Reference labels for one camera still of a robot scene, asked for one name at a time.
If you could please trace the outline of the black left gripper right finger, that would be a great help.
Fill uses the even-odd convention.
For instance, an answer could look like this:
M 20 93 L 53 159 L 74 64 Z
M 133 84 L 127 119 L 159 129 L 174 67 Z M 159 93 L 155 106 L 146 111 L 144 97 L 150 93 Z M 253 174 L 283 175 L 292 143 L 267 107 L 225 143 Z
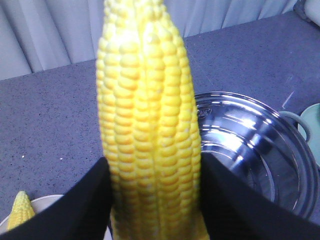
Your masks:
M 200 208 L 212 240 L 318 240 L 319 225 L 248 187 L 212 154 L 201 154 Z

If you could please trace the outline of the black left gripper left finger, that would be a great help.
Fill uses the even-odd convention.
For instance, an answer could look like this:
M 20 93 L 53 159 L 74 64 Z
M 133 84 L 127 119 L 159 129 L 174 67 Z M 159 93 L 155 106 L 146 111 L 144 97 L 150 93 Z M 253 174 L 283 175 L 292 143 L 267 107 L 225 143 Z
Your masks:
M 64 196 L 2 240 L 102 240 L 112 207 L 109 165 L 101 157 Z

